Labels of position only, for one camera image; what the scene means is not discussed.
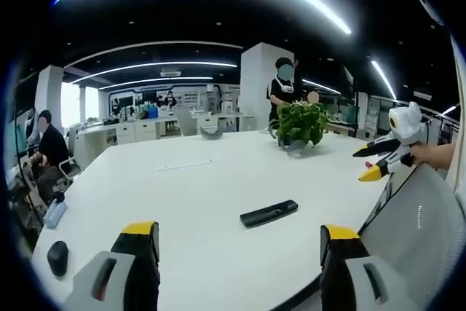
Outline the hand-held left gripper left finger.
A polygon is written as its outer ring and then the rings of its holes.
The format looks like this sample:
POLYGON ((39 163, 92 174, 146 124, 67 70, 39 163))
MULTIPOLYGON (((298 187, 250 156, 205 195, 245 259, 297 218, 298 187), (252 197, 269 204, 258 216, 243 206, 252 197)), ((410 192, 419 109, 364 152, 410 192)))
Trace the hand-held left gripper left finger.
POLYGON ((61 309, 157 310, 160 282, 159 224, 130 224, 74 275, 61 309))

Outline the person's right hand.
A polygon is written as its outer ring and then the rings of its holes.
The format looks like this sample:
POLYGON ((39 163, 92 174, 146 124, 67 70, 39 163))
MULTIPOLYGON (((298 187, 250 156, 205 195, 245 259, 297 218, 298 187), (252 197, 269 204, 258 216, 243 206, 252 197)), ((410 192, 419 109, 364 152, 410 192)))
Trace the person's right hand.
POLYGON ((436 147, 416 143, 410 148, 413 163, 415 165, 428 164, 432 168, 438 168, 438 161, 436 160, 436 147))

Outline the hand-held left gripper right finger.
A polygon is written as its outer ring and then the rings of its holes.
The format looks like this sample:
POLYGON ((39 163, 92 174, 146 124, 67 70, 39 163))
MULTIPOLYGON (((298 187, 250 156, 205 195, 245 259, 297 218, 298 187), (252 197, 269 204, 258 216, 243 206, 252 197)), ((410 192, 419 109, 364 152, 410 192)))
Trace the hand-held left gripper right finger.
POLYGON ((320 266, 323 310, 410 309, 404 279, 350 228, 320 227, 320 266))

